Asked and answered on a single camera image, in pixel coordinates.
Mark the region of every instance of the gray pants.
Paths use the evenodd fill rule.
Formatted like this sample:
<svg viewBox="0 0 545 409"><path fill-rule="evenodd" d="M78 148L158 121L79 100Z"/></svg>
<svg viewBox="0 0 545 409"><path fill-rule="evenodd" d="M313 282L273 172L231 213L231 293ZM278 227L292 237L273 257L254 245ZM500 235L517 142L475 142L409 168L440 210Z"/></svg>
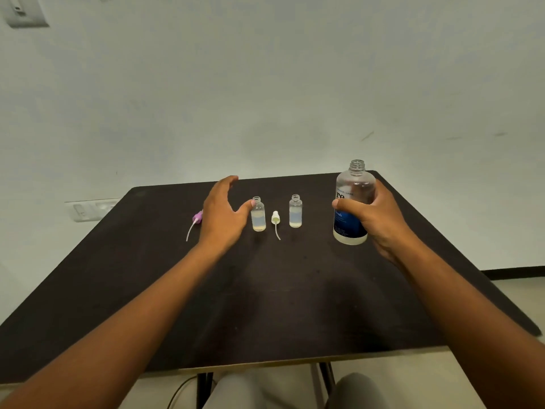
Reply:
<svg viewBox="0 0 545 409"><path fill-rule="evenodd" d="M204 409L265 409L259 386L243 374L222 378ZM360 373L343 377L335 385L327 409L387 409L386 401L374 382Z"/></svg>

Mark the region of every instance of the hand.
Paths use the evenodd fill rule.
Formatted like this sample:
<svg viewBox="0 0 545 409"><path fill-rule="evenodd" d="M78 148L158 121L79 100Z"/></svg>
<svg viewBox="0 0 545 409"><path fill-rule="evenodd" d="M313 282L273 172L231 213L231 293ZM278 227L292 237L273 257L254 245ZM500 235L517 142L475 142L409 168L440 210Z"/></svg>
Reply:
<svg viewBox="0 0 545 409"><path fill-rule="evenodd" d="M396 248L407 240L418 239L403 219L392 193L378 179L372 204L353 199L336 199L332 205L335 209L356 216L373 237L378 252L394 263L397 263Z"/></svg>
<svg viewBox="0 0 545 409"><path fill-rule="evenodd" d="M227 200L227 193L237 180L237 176L230 176L216 182L212 187L204 201L199 243L213 244L225 252L239 239L255 202L250 199L238 211L233 211Z"/></svg>

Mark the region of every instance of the blue label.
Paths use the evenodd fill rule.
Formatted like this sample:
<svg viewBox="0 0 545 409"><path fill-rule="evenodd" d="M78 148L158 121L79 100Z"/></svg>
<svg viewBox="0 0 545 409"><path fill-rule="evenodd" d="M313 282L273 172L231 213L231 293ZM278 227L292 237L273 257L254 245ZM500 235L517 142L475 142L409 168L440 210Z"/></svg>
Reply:
<svg viewBox="0 0 545 409"><path fill-rule="evenodd" d="M367 235L367 231L360 220L354 215L335 210L333 229L339 235L348 238L360 238Z"/></svg>

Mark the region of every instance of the clear plastic bottle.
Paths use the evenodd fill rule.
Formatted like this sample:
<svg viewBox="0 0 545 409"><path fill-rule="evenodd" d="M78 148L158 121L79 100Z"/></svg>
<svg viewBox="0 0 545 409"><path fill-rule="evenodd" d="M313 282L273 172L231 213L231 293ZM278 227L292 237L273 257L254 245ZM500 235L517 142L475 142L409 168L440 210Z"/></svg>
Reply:
<svg viewBox="0 0 545 409"><path fill-rule="evenodd" d="M255 205L252 208L252 227L254 231L263 231L267 227L265 220L265 206L258 196L253 197Z"/></svg>
<svg viewBox="0 0 545 409"><path fill-rule="evenodd" d="M348 171L337 177L336 198L355 199L370 204L374 200L375 182L375 177L365 170L365 163L354 159ZM354 215L335 210L333 236L343 244L358 245L367 239L367 231Z"/></svg>
<svg viewBox="0 0 545 409"><path fill-rule="evenodd" d="M303 224L303 201L294 194L290 200L290 227L299 228Z"/></svg>

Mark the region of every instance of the left hand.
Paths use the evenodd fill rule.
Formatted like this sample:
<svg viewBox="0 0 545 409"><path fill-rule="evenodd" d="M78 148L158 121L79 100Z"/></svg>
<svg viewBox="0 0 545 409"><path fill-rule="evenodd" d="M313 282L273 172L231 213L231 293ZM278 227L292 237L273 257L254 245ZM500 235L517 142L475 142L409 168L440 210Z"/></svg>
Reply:
<svg viewBox="0 0 545 409"><path fill-rule="evenodd" d="M204 201L203 221L199 243L213 244L222 251L227 251L239 239L248 220L248 214L255 202L246 201L235 212L227 193L238 177L231 175L217 182Z"/></svg>

